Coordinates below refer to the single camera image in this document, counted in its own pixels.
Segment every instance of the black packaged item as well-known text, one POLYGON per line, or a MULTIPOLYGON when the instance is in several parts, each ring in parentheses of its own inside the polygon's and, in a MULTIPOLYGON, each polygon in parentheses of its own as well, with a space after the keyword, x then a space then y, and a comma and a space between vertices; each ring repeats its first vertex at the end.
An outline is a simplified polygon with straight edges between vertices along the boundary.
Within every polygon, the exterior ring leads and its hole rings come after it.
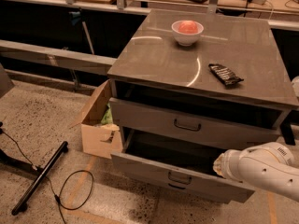
POLYGON ((211 63, 208 67, 225 86, 234 85, 244 80, 243 78, 237 77, 234 72, 222 64, 211 63))

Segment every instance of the gray tabletop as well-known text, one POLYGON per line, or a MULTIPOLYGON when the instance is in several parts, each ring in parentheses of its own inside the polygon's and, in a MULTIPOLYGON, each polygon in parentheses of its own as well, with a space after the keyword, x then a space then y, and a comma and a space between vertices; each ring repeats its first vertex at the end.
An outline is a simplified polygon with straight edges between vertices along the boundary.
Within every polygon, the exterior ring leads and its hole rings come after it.
POLYGON ((268 22, 257 19, 152 10, 108 76, 253 105, 298 106, 268 22), (180 20, 204 25, 189 47, 172 35, 171 24, 180 20), (210 72, 210 63, 227 66, 244 81, 225 87, 210 72))

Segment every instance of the green object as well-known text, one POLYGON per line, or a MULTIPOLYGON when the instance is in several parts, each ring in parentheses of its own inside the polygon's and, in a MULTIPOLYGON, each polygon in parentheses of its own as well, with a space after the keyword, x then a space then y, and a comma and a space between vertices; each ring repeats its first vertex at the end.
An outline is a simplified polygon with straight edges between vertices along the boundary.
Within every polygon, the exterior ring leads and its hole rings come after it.
POLYGON ((106 110, 104 116, 102 117, 101 124, 105 125, 105 124, 109 124, 109 123, 113 123, 113 118, 112 118, 110 104, 107 104, 107 110, 106 110))

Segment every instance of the cardboard box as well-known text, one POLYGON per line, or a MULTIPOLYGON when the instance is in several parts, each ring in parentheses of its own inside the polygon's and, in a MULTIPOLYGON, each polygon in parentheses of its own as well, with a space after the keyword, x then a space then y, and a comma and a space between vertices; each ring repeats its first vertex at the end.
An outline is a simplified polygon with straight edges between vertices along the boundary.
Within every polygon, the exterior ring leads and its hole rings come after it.
POLYGON ((90 100, 71 124, 71 127, 79 124, 81 126, 84 153, 111 159, 112 151, 122 151, 121 133, 118 127, 114 125, 117 129, 112 131, 104 126, 98 126, 111 96, 108 80, 95 89, 90 100))
POLYGON ((2 64, 0 64, 0 98, 13 88, 13 83, 7 75, 2 64))

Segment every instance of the closed drawer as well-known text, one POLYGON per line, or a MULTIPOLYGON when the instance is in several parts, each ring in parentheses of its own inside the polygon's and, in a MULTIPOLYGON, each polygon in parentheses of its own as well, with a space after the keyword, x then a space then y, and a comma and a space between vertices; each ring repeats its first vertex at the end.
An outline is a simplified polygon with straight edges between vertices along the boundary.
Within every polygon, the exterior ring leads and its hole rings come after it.
POLYGON ((195 116, 179 111, 110 99, 114 122, 149 133, 219 148, 243 149, 276 141, 278 130, 195 116))
POLYGON ((122 153, 112 152, 112 161, 132 178, 223 203, 243 203, 254 192, 212 170, 224 150, 138 131, 129 134, 125 146, 122 153))

